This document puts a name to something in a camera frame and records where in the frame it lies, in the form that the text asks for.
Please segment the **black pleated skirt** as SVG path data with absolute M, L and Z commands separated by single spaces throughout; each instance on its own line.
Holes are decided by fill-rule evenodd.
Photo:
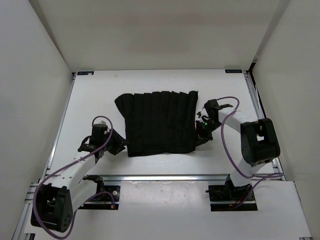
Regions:
M 114 102 L 125 121 L 129 157 L 188 154 L 196 149 L 197 91 L 124 93 Z

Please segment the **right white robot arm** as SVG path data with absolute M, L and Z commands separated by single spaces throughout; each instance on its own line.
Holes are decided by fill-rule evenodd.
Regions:
M 277 178 L 278 174 L 271 173 L 263 176 L 258 171 L 273 159 L 280 156 L 281 149 L 273 122 L 269 118 L 256 119 L 242 114 L 236 106 L 219 104 L 212 99 L 204 104 L 206 114 L 197 113 L 195 122 L 197 144 L 203 145 L 213 140 L 212 133 L 220 130 L 222 146 L 234 167 L 223 185 L 211 186 L 208 193 L 213 201 L 242 201 L 252 193 L 251 180 Z M 235 163 L 227 148 L 225 126 L 240 134 L 240 150 L 242 158 Z

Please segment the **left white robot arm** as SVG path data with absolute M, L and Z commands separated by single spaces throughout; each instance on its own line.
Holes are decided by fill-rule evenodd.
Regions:
M 105 152 L 117 155 L 127 141 L 116 131 L 101 137 L 83 139 L 76 159 L 53 175 L 48 175 L 36 188 L 30 223 L 47 231 L 70 231 L 75 214 L 87 201 L 108 202 L 107 209 L 115 210 L 119 197 L 104 185 L 99 175 L 88 175 Z

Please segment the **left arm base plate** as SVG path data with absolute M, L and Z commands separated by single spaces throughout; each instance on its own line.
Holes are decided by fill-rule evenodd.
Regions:
M 86 175 L 83 180 L 88 180 L 96 184 L 96 193 L 99 195 L 91 197 L 90 200 L 82 204 L 81 210 L 118 210 L 121 186 L 115 183 L 107 183 L 101 176 Z

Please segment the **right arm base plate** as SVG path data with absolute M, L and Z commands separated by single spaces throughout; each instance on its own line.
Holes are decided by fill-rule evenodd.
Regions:
M 257 203 L 252 185 L 241 187 L 209 185 L 205 192 L 209 194 L 211 212 L 252 212 L 257 211 Z

